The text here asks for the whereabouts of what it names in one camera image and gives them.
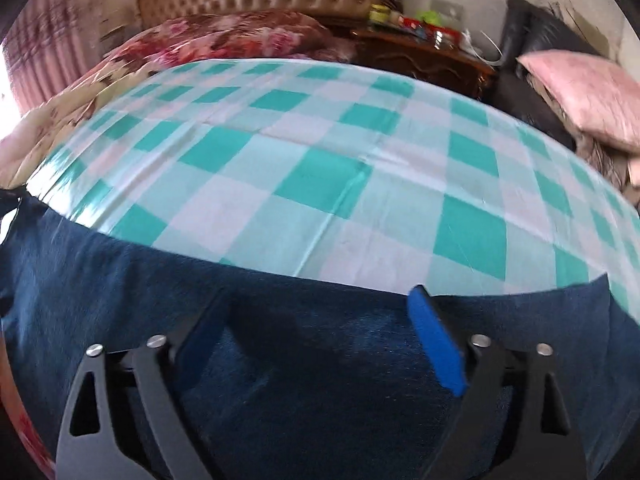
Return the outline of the dark blue denim pants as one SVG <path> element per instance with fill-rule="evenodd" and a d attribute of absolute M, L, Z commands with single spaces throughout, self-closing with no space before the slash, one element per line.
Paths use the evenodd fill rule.
<path fill-rule="evenodd" d="M 136 348 L 201 311 L 229 313 L 181 406 L 221 479 L 424 479 L 460 401 L 437 380 L 407 295 L 286 278 L 129 244 L 3 192 L 1 331 L 12 382 L 54 456 L 93 341 Z M 430 296 L 454 326 L 529 352 L 550 344 L 583 479 L 639 474 L 639 327 L 606 278 L 509 296 Z M 473 478 L 486 479 L 512 391 L 500 392 Z"/>

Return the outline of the teal checkered bed sheet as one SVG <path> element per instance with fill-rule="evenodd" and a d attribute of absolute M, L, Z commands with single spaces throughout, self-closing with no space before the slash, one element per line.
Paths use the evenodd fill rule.
<path fill-rule="evenodd" d="M 601 275 L 639 312 L 639 218 L 545 134 L 352 65 L 206 61 L 107 104 L 29 191 L 105 234 L 241 268 L 435 294 Z"/>

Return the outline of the pink satin pillow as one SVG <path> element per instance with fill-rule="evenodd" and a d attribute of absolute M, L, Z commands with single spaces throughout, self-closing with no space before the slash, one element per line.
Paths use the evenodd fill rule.
<path fill-rule="evenodd" d="M 619 65 L 567 50 L 530 52 L 518 62 L 580 131 L 628 154 L 639 153 L 639 83 Z"/>

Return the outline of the dark wooden nightstand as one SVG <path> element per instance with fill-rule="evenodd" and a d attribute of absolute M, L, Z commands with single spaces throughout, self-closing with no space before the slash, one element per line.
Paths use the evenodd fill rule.
<path fill-rule="evenodd" d="M 496 71 L 460 50 L 438 50 L 416 36 L 386 32 L 353 18 L 317 20 L 335 36 L 355 43 L 355 64 L 429 82 L 480 102 L 488 103 L 494 93 Z"/>

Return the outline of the red floral quilt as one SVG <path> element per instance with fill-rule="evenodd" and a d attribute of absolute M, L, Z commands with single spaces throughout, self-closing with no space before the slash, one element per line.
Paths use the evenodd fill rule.
<path fill-rule="evenodd" d="M 107 103 L 171 67 L 212 58 L 308 58 L 350 63 L 355 44 L 292 10 L 173 18 L 140 32 L 71 86 L 30 110 L 1 140 L 1 187 L 18 188 Z"/>

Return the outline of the pink striped curtain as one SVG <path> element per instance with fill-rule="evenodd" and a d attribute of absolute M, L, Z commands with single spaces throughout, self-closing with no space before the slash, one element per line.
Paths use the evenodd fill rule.
<path fill-rule="evenodd" d="M 49 101 L 100 60 L 96 0 L 27 0 L 2 41 L 22 115 Z"/>

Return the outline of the red tin box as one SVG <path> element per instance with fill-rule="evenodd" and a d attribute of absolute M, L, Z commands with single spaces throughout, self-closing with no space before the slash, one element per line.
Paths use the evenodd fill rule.
<path fill-rule="evenodd" d="M 452 44 L 458 44 L 461 39 L 461 32 L 444 26 L 433 25 L 415 18 L 407 18 L 401 15 L 398 18 L 398 26 L 410 32 L 414 36 L 423 39 L 433 39 L 435 42 L 447 40 Z"/>

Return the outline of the green crumpled bag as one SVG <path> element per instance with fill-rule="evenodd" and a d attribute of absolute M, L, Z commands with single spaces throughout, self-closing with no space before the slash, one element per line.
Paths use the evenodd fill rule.
<path fill-rule="evenodd" d="M 442 21 L 442 14 L 435 10 L 423 11 L 418 14 L 416 17 L 420 22 L 435 26 L 442 27 L 444 26 L 444 22 Z"/>

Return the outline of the yellow jar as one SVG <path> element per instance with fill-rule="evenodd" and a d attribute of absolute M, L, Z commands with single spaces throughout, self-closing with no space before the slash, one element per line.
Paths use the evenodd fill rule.
<path fill-rule="evenodd" d="M 390 8 L 384 4 L 372 4 L 369 11 L 369 22 L 375 25 L 384 25 L 390 19 Z"/>

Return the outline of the wall power socket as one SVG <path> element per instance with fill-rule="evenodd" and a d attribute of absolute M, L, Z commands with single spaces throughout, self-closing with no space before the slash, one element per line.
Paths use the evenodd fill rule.
<path fill-rule="evenodd" d="M 464 6 L 448 0 L 431 0 L 431 9 L 443 18 L 462 21 L 464 18 Z"/>

